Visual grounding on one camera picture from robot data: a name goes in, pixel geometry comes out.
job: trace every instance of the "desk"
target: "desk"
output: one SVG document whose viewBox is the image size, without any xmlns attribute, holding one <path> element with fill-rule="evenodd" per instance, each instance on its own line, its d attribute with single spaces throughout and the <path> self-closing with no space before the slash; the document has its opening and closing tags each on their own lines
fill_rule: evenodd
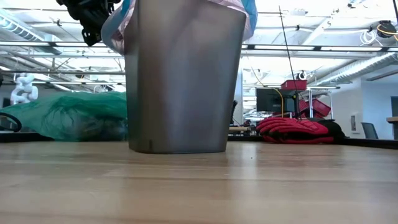
<svg viewBox="0 0 398 224">
<path fill-rule="evenodd" d="M 229 142 L 148 155 L 125 142 L 0 144 L 1 223 L 391 223 L 398 151 Z"/>
<path fill-rule="evenodd" d="M 398 117 L 387 118 L 387 122 L 394 127 L 394 139 L 398 140 Z"/>
</svg>

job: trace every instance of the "pink plastic bag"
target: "pink plastic bag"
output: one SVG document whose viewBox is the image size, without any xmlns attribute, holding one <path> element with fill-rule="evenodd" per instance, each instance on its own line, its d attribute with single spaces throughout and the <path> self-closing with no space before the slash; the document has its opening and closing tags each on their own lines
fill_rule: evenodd
<svg viewBox="0 0 398 224">
<path fill-rule="evenodd" d="M 253 25 L 253 21 L 251 21 L 249 13 L 245 10 L 243 6 L 243 2 L 253 1 L 253 0 L 208 0 L 211 2 L 215 2 L 222 6 L 229 7 L 231 9 L 235 9 L 246 14 L 246 26 L 244 30 L 244 39 L 252 37 L 255 24 Z M 101 30 L 101 36 L 103 42 L 112 50 L 124 54 L 124 30 L 127 27 L 127 24 L 130 21 L 132 13 L 134 11 L 136 0 L 124 0 L 122 6 L 120 6 L 117 10 L 115 10 L 106 22 L 103 25 Z M 257 11 L 255 13 L 255 20 L 257 21 Z"/>
</svg>

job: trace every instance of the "yellow cable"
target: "yellow cable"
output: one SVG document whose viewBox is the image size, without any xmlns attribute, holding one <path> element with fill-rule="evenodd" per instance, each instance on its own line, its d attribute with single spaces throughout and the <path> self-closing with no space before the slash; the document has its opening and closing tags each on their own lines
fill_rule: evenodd
<svg viewBox="0 0 398 224">
<path fill-rule="evenodd" d="M 284 97 L 282 96 L 282 94 L 280 93 L 279 90 L 277 90 L 277 89 L 273 89 L 273 90 L 278 92 L 279 95 L 280 95 L 280 101 L 281 101 L 281 106 L 282 106 L 282 118 L 283 118 L 284 117 Z"/>
<path fill-rule="evenodd" d="M 392 32 L 386 32 L 386 31 L 384 31 L 384 30 L 380 30 L 380 26 L 381 26 L 381 24 L 377 26 L 377 30 L 380 31 L 380 32 L 382 32 L 383 34 L 390 34 L 390 35 L 396 35 L 396 34 L 398 34 L 398 33 L 392 33 Z"/>
<path fill-rule="evenodd" d="M 260 81 L 259 77 L 257 76 L 256 72 L 255 72 L 254 69 L 253 69 L 253 66 L 251 66 L 251 70 L 252 70 L 254 76 L 255 76 L 255 77 L 257 78 L 257 80 L 259 81 L 259 83 L 260 83 L 263 87 L 266 87 L 266 86 L 265 86 L 264 84 L 262 84 L 262 82 Z M 283 118 L 283 117 L 284 117 L 284 97 L 282 96 L 282 94 L 280 93 L 279 90 L 277 90 L 277 89 L 275 89 L 275 88 L 273 88 L 273 90 L 275 90 L 276 92 L 278 92 L 279 95 L 280 95 L 280 101 L 281 101 L 281 106 L 282 106 L 282 114 L 281 114 L 281 116 L 282 116 L 282 118 Z"/>
</svg>

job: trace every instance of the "ductwork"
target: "ductwork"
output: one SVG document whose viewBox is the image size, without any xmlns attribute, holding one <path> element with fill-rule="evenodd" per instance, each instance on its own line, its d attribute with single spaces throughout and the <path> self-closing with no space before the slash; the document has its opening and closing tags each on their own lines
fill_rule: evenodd
<svg viewBox="0 0 398 224">
<path fill-rule="evenodd" d="M 315 83 L 315 85 L 326 85 L 333 82 L 344 82 L 352 80 L 354 78 L 361 77 L 370 72 L 374 72 L 386 66 L 397 63 L 397 53 L 386 53 L 367 60 L 358 60 L 319 79 Z"/>
<path fill-rule="evenodd" d="M 29 28 L 25 23 L 11 18 L 12 16 L 5 10 L 0 9 L 0 28 L 6 29 L 28 41 L 44 41 L 42 34 Z M 53 47 L 38 47 L 38 49 L 55 55 L 61 54 L 61 51 Z"/>
</svg>

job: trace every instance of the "wall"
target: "wall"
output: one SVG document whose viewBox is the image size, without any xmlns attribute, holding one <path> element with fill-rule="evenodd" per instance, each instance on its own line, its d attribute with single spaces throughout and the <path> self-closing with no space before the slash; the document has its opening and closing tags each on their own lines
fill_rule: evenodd
<svg viewBox="0 0 398 224">
<path fill-rule="evenodd" d="M 391 97 L 398 96 L 393 83 L 362 81 L 364 122 L 372 123 L 379 139 L 394 139 L 392 125 L 386 118 L 392 116 Z"/>
<path fill-rule="evenodd" d="M 363 122 L 363 92 L 361 80 L 353 80 L 352 84 L 340 85 L 339 90 L 332 90 L 333 118 L 341 126 L 346 136 L 365 138 L 361 122 Z M 329 96 L 320 101 L 330 105 Z M 356 115 L 356 131 L 351 130 L 351 115 Z"/>
</svg>

